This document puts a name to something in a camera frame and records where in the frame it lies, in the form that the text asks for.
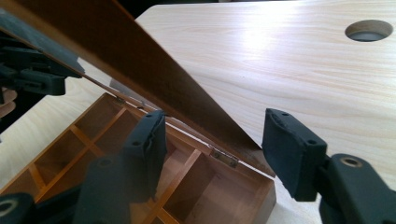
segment wooden box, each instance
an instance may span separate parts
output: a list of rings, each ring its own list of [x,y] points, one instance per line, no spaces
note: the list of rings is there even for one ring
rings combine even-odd
[[[90,161],[118,153],[150,110],[105,93],[1,194],[27,192],[36,202],[80,184]],[[133,223],[263,223],[276,202],[272,179],[167,118],[167,149],[155,200],[131,203]]]

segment light wood surface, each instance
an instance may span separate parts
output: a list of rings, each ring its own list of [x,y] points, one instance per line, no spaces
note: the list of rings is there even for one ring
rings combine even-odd
[[[396,36],[362,43],[356,21],[396,27],[395,1],[285,1],[156,6],[137,21],[231,117],[262,142],[266,107],[323,138],[328,154],[370,162],[396,189]],[[319,223],[276,180],[269,223]]]

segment wooden box lid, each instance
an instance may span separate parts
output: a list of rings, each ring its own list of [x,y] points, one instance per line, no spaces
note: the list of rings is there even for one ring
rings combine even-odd
[[[6,10],[0,12],[4,32],[127,99],[89,73],[94,66],[99,68],[210,139],[215,147],[275,175],[261,148],[116,1],[16,0],[0,6]],[[88,61],[85,71],[74,63],[78,56]]]

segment metal hinge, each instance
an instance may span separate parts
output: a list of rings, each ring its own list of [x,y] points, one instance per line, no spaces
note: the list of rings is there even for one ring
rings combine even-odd
[[[238,164],[239,160],[230,154],[227,154],[226,152],[220,151],[214,147],[212,147],[212,152],[210,153],[210,156],[215,158],[218,161],[221,161],[225,163],[226,165],[236,168],[236,165]]]
[[[144,101],[140,101],[140,106],[138,106],[137,108],[144,110],[145,106],[146,106],[146,103]]]
[[[119,105],[125,105],[126,101],[124,99],[120,98],[119,96],[117,96],[117,103]]]

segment wood grain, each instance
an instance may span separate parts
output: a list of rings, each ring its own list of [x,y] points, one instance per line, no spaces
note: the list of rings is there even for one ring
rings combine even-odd
[[[263,157],[253,154],[261,151],[258,145],[115,0],[0,3],[218,147],[274,175]]]

